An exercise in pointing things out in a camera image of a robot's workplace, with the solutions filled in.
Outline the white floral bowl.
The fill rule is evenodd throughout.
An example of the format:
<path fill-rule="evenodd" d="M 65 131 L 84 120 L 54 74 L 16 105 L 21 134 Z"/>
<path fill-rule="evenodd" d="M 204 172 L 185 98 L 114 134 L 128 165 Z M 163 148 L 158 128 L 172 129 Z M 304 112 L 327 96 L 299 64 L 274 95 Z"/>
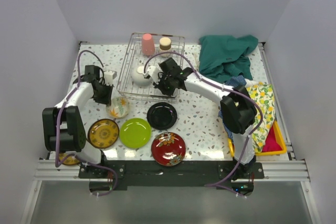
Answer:
<path fill-rule="evenodd" d="M 125 97 L 114 97 L 111 99 L 111 104 L 106 106 L 106 112 L 113 118 L 124 118 L 130 112 L 130 102 Z"/>

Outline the steel cup beige sleeve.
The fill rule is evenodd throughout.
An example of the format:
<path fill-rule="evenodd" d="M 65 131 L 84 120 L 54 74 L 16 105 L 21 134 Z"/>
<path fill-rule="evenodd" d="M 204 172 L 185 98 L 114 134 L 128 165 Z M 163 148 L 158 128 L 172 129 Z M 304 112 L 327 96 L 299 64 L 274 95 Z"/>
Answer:
<path fill-rule="evenodd" d="M 169 37 L 162 37 L 159 40 L 159 52 L 168 52 L 171 50 L 171 39 Z"/>

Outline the pink plastic cup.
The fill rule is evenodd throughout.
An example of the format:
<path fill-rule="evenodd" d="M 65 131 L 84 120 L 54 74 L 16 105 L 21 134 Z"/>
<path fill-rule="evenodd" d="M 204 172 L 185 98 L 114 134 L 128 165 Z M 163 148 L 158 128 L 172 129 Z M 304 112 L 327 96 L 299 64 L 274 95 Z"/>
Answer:
<path fill-rule="evenodd" d="M 155 53 L 153 36 L 149 33 L 146 33 L 142 36 L 142 53 L 145 56 L 151 56 Z"/>

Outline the black plate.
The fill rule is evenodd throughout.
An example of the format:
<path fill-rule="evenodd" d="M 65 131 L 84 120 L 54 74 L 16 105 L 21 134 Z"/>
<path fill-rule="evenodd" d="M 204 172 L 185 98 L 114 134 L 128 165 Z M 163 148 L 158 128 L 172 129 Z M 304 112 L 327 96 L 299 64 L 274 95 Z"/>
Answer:
<path fill-rule="evenodd" d="M 159 102 L 148 109 L 146 119 L 154 129 L 168 130 L 177 121 L 177 111 L 171 104 Z"/>

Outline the lime green plate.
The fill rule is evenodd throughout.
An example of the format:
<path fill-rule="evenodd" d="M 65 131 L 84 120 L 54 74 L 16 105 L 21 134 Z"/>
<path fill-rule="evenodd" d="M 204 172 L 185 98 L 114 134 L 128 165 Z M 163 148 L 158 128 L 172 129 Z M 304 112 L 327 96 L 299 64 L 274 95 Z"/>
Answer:
<path fill-rule="evenodd" d="M 149 123 L 141 118 L 132 118 L 120 128 L 120 140 L 128 148 L 141 148 L 151 139 L 152 129 Z"/>

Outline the red floral plate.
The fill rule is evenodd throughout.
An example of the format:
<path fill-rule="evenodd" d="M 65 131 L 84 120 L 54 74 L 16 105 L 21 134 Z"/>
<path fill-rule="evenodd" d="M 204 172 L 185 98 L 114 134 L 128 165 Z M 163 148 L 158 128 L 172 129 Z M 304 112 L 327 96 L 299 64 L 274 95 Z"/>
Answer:
<path fill-rule="evenodd" d="M 183 161 L 186 154 L 186 144 L 178 134 L 164 132 L 154 138 L 151 152 L 158 164 L 175 166 Z"/>

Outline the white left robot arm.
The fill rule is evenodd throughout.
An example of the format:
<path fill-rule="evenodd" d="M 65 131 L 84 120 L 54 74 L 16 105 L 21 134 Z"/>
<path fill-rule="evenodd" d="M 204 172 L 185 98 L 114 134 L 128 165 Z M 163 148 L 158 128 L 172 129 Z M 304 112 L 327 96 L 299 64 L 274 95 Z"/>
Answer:
<path fill-rule="evenodd" d="M 102 151 L 87 143 L 81 110 L 89 100 L 110 105 L 116 77 L 116 71 L 86 65 L 84 74 L 78 75 L 65 98 L 54 107 L 43 109 L 45 147 L 55 152 L 56 167 L 74 157 L 91 165 L 90 171 L 97 178 L 108 174 L 109 165 L 102 161 Z"/>

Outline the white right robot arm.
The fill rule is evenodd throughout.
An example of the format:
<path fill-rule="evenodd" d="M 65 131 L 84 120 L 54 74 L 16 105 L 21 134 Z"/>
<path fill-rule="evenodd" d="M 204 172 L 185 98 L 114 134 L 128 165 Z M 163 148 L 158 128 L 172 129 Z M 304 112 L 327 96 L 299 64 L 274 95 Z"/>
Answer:
<path fill-rule="evenodd" d="M 234 173 L 246 178 L 253 171 L 255 158 L 251 134 L 257 115 L 257 105 L 244 86 L 218 84 L 198 73 L 193 66 L 182 69 L 173 58 L 167 58 L 157 67 L 145 65 L 143 76 L 151 78 L 154 87 L 163 95 L 171 96 L 176 89 L 199 94 L 220 106 L 222 121 L 234 139 Z"/>

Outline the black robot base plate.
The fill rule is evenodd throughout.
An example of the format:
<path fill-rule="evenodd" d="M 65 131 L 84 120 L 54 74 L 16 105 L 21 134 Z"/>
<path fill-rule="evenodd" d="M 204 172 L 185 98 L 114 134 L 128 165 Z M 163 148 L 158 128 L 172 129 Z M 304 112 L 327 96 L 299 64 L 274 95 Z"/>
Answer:
<path fill-rule="evenodd" d="M 234 161 L 182 161 L 175 166 L 162 166 L 156 161 L 105 161 L 107 167 L 113 169 L 118 176 L 116 190 L 127 190 L 128 187 L 202 187 L 224 179 L 233 169 Z M 108 171 L 93 166 L 81 165 L 78 177 L 89 179 L 92 191 L 107 191 Z M 255 163 L 248 171 L 240 168 L 231 177 L 248 180 L 264 179 L 261 163 Z"/>

